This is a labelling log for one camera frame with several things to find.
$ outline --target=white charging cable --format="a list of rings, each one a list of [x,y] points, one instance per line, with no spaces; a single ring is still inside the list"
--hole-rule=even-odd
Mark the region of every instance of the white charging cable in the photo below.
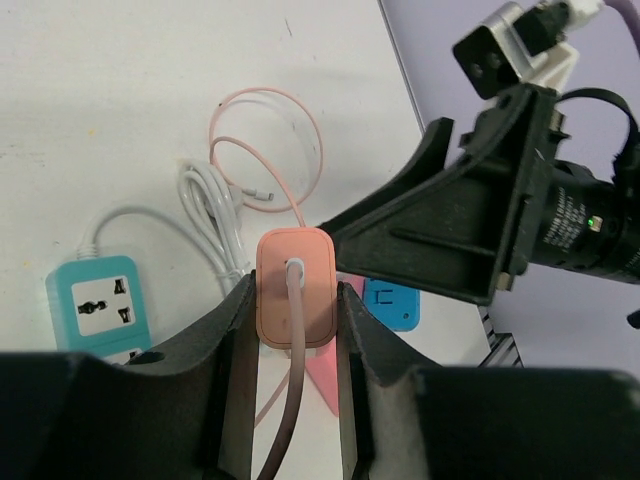
[[[251,264],[240,238],[232,189],[240,205],[243,192],[239,187],[229,187],[215,166],[194,160],[182,162],[178,174],[182,206],[196,230],[223,259],[225,268],[220,275],[230,276],[235,286],[249,273]]]
[[[242,192],[237,187],[231,188],[238,190],[234,192],[236,198],[216,167],[206,162],[184,160],[178,175],[178,193],[195,230],[147,205],[116,205],[89,224],[78,248],[78,258],[98,256],[98,234],[112,219],[121,215],[145,215],[164,223],[194,244],[211,263],[226,296],[251,267],[240,239],[235,210],[235,204],[242,201]]]

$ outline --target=black bracket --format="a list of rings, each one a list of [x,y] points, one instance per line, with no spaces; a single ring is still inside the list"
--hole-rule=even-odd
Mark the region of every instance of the black bracket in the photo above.
[[[566,138],[555,103],[550,89],[505,90],[447,169],[453,121],[432,122],[395,178],[320,226],[333,239],[338,270],[479,305],[510,288],[529,263]]]

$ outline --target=camera lens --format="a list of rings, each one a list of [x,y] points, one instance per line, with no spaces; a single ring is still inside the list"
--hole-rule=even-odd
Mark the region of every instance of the camera lens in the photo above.
[[[638,204],[585,167],[558,162],[538,230],[534,263],[640,283]]]

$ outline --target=black strap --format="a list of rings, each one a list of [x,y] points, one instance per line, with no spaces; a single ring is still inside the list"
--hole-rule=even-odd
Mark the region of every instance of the black strap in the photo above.
[[[618,156],[623,156],[627,153],[631,153],[638,143],[640,143],[640,132],[638,132],[638,122],[631,112],[631,107],[615,92],[606,90],[604,88],[579,88],[562,95],[556,103],[564,102],[565,100],[571,100],[572,98],[592,98],[594,100],[600,100],[606,102],[614,107],[622,110],[629,119],[629,133],[627,135],[627,141],[622,148],[622,151]]]

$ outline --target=teal power strip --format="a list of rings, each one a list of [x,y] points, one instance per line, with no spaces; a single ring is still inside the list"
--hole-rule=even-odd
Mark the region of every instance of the teal power strip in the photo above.
[[[138,269],[131,258],[68,262],[49,274],[46,285],[60,350],[124,363],[151,347]]]

